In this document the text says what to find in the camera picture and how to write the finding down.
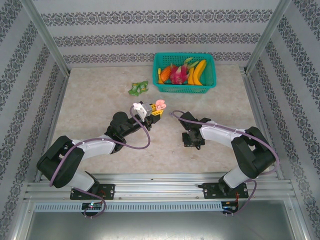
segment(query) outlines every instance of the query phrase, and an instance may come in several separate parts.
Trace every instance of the floor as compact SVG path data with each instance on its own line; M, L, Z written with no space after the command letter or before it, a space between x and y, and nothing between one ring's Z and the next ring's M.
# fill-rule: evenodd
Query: floor
M80 163L90 173L206 173L227 172L237 165L233 150L207 141L201 150L184 147L173 110L190 111L196 118L211 118L219 124L247 129L255 120L237 65L216 66L217 85L206 94L159 92L152 84L152 67L73 68L69 77L52 142L59 136L89 139L101 136L116 112L129 115L132 103L164 99L167 108L151 129L151 145L144 150L123 148L112 155L99 155ZM148 91L131 96L131 84L148 80ZM147 143L143 130L126 137L128 144Z

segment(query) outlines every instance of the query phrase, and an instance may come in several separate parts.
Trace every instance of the pink toy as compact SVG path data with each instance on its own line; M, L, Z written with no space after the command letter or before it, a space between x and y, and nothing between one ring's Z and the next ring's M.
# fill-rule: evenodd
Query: pink toy
M155 109L157 111L159 110L163 110L167 107L167 105L165 104L165 100L159 99L155 102Z

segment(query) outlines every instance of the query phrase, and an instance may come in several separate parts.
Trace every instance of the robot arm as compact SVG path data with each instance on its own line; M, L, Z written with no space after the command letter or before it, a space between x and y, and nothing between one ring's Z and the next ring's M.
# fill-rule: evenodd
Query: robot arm
M135 117L148 131L150 131L152 124L160 120L163 113L163 110L156 110L154 104L143 102L134 103L133 109L137 112ZM41 157L36 167L47 179L51 180L66 153L76 144L83 142L67 156L53 181L53 185L56 188L70 186L96 194L99 182L90 173L77 170L80 162L101 154L117 153L123 145L113 141L126 144L125 137L140 128L138 122L133 118L128 118L125 112L117 112L113 115L106 132L94 140L83 142L82 140L69 139L67 136L60 136Z
M181 115L181 118L195 122L213 125L217 124L209 118L203 118L198 121L190 112L184 113ZM200 150L201 146L205 145L205 140L211 140L233 149L238 166L226 173L219 180L219 189L225 195L246 180L258 177L259 174L266 170L276 160L274 155L264 145L247 136L236 133L235 131L229 131L214 126L188 123L182 120L179 120L179 122L184 129L188 131L182 134L182 140L185 147L196 147ZM263 134L256 127L252 126L249 129L238 130L268 144Z

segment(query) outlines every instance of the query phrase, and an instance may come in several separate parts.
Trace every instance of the teal plastic basket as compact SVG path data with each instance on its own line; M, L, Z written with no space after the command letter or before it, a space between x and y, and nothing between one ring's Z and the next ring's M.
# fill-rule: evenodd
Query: teal plastic basket
M158 69L163 70L170 64L181 66L188 58L193 57L189 63L206 60L206 67L201 75L200 82L203 86L196 85L174 85L159 84ZM178 52L159 52L154 56L153 62L153 84L158 87L160 92L165 93L188 93L188 94L205 94L209 89L214 88L217 84L217 75L214 58L206 53L178 53Z

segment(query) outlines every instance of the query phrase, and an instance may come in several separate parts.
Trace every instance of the black bracket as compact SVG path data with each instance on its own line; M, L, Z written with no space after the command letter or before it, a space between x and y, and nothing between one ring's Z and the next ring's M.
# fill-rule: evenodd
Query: black bracket
M226 195L219 189L218 182L205 182L202 185L198 185L198 188L203 189L204 199L235 199L237 193L239 199L247 199L249 197L245 183L241 183Z
M99 184L98 190L95 195L102 197L104 200L113 200L115 196L115 187L116 185L114 184ZM80 191L75 190L74 188L71 190L70 199L71 200L99 200L99 198L82 193Z

